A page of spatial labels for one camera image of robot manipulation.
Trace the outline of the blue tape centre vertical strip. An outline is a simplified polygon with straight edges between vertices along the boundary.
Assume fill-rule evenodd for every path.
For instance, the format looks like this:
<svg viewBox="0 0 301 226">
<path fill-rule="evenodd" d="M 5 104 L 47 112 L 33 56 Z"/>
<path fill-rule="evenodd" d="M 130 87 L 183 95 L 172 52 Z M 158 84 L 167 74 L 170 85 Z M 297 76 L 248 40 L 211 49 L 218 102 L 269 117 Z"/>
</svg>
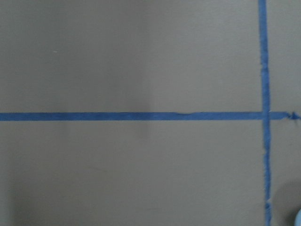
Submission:
<svg viewBox="0 0 301 226">
<path fill-rule="evenodd" d="M 258 1 L 259 41 L 261 63 L 261 100 L 262 100 L 262 128 L 263 128 L 263 165 L 264 165 L 264 199 L 265 199 L 265 225 L 271 225 L 271 168 L 270 168 L 270 86 L 269 86 L 269 48 L 267 26 L 267 3 Z"/>
</svg>

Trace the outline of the blue tape centre horizontal strip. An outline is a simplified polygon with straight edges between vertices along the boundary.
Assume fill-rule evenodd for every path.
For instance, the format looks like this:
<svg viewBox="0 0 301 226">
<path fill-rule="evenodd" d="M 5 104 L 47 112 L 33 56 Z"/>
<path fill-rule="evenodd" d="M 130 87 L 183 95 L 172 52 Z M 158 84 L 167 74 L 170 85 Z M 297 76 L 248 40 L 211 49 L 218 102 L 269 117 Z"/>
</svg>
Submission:
<svg viewBox="0 0 301 226">
<path fill-rule="evenodd" d="M 1 121 L 231 121 L 262 120 L 261 112 L 1 113 Z"/>
</svg>

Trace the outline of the white blue call bell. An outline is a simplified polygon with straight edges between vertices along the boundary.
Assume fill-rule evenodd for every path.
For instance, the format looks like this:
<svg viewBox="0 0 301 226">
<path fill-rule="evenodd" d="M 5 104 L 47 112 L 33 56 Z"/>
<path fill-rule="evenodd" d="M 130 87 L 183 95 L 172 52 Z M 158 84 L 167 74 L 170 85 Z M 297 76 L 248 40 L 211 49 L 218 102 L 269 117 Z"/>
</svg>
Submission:
<svg viewBox="0 0 301 226">
<path fill-rule="evenodd" d="M 295 217 L 294 226 L 301 226 L 301 210 L 298 211 Z"/>
</svg>

